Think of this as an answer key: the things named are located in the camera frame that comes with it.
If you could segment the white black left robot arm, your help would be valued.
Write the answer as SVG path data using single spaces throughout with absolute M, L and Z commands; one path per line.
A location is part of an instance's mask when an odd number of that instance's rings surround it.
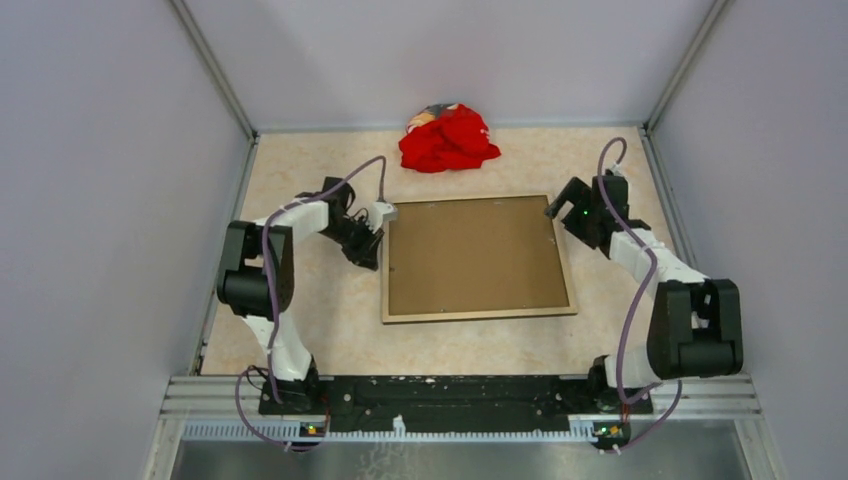
M 234 220 L 225 231 L 217 298 L 244 321 L 264 349 L 270 397 L 297 413 L 317 407 L 321 388 L 309 379 L 315 371 L 314 357 L 290 310 L 296 245 L 320 235 L 339 245 L 353 265 L 375 271 L 384 227 L 398 214 L 384 198 L 353 213 L 355 198 L 347 180 L 328 177 L 320 191 L 303 192 L 259 220 Z

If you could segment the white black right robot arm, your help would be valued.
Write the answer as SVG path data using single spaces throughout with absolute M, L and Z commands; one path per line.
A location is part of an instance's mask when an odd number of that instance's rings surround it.
M 606 172 L 589 183 L 573 177 L 544 213 L 638 284 L 617 351 L 597 358 L 590 371 L 586 397 L 594 409 L 612 412 L 668 380 L 741 372 L 738 286 L 690 267 L 646 222 L 630 217 L 624 177 Z

